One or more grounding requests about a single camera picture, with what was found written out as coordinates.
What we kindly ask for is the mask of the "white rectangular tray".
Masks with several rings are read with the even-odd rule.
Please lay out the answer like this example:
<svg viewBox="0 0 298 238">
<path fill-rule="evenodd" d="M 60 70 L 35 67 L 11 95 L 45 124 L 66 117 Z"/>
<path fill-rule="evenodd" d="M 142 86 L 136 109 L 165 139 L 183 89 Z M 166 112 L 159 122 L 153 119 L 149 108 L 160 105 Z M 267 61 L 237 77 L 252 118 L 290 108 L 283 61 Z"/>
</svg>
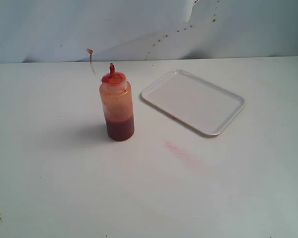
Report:
<svg viewBox="0 0 298 238">
<path fill-rule="evenodd" d="M 241 96 L 180 69 L 162 76 L 141 97 L 208 137 L 220 135 L 245 107 Z"/>
</svg>

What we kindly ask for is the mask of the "red sauce squeeze bottle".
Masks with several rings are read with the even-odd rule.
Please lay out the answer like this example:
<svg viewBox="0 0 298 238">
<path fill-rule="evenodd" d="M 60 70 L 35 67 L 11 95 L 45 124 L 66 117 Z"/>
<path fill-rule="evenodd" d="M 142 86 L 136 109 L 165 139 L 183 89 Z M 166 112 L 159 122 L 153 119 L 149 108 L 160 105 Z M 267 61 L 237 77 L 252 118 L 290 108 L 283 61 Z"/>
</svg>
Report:
<svg viewBox="0 0 298 238">
<path fill-rule="evenodd" d="M 135 132 L 132 88 L 126 75 L 116 71 L 113 63 L 101 78 L 99 93 L 109 137 L 115 141 L 132 137 Z"/>
</svg>

